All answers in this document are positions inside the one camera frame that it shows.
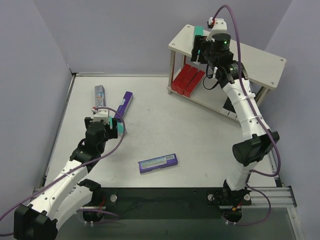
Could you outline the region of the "teal toothpaste box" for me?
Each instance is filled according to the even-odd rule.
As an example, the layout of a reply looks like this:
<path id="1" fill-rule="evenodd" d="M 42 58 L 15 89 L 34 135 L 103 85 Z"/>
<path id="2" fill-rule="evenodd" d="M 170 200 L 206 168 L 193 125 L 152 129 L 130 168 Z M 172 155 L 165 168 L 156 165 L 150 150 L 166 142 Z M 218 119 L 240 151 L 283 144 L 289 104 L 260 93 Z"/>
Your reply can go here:
<path id="1" fill-rule="evenodd" d="M 124 129 L 124 125 L 122 122 L 116 120 L 116 123 L 117 123 L 117 132 L 119 135 L 126 135 L 127 134 L 127 130 Z M 113 117 L 109 117 L 109 125 L 110 125 L 110 128 L 112 129 L 113 126 L 115 126 L 116 124 L 113 124 Z"/>

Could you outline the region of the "silver Rio box bottom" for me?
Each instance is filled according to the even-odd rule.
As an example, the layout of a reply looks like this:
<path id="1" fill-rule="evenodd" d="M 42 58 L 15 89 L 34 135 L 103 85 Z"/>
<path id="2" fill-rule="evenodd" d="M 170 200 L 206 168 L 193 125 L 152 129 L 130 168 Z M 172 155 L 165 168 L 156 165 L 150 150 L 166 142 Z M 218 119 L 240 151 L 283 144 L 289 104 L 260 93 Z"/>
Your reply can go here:
<path id="1" fill-rule="evenodd" d="M 200 44 L 204 39 L 204 28 L 202 26 L 195 26 L 193 31 L 193 51 L 194 53 L 200 52 Z"/>

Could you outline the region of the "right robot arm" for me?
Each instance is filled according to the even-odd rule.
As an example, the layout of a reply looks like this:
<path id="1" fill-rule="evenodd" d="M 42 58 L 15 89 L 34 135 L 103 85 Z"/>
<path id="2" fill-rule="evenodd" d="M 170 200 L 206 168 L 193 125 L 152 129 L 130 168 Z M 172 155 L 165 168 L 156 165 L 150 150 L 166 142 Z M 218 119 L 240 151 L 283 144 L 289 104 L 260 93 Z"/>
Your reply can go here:
<path id="1" fill-rule="evenodd" d="M 221 192 L 227 204 L 237 201 L 240 194 L 248 193 L 251 173 L 256 172 L 255 167 L 280 139 L 278 132 L 271 131 L 262 117 L 246 68 L 240 59 L 234 60 L 230 43 L 231 36 L 227 33 L 216 33 L 211 38 L 196 35 L 191 51 L 191 61 L 212 69 L 211 76 L 230 100 L 242 131 L 243 141 L 232 146 L 237 168 L 224 181 Z"/>

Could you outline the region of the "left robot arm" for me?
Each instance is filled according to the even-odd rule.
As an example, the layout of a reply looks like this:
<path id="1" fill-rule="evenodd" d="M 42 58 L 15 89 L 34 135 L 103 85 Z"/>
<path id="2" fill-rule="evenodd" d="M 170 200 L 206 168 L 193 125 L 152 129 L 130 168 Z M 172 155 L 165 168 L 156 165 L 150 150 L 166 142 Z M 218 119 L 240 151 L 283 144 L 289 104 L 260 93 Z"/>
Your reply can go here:
<path id="1" fill-rule="evenodd" d="M 33 200 L 14 211 L 13 237 L 16 240 L 54 240 L 60 227 L 78 209 L 100 203 L 102 193 L 85 179 L 105 158 L 105 145 L 118 138 L 118 121 L 108 116 L 87 117 L 85 137 L 72 152 L 59 175 L 38 191 Z"/>

